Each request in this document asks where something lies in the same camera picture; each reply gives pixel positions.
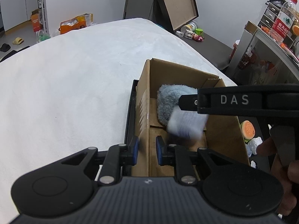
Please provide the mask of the person's right hand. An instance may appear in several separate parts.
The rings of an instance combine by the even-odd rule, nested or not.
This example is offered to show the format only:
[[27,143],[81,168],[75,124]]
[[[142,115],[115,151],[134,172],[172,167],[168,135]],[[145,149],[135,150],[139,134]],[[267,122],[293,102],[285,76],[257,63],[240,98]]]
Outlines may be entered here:
[[292,185],[298,183],[298,160],[289,164],[288,170],[283,170],[277,149],[272,138],[268,138],[256,149],[257,154],[261,156],[271,156],[276,154],[271,167],[272,175],[278,179],[283,186],[284,194],[282,201],[277,209],[279,214],[288,216],[296,207],[297,199],[292,193]]

